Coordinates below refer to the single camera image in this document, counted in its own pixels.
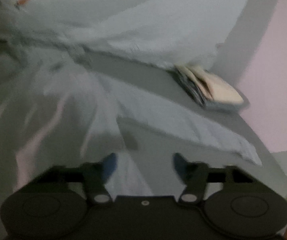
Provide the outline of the light grey zip hoodie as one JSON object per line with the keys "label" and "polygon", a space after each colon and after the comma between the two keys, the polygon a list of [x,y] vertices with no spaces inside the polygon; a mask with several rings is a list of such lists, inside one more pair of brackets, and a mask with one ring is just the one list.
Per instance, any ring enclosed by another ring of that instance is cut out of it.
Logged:
{"label": "light grey zip hoodie", "polygon": [[261,165],[244,137],[161,96],[85,69],[70,51],[0,41],[0,201],[53,165],[96,162],[111,152],[113,195],[179,194],[169,153],[130,153],[120,124],[232,153]]}

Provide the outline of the white carrot print blanket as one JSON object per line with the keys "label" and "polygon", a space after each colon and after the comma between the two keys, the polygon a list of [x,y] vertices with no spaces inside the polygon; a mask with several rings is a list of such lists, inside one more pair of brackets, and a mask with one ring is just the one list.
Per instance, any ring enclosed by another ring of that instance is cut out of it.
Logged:
{"label": "white carrot print blanket", "polygon": [[248,0],[0,0],[0,36],[211,68]]}

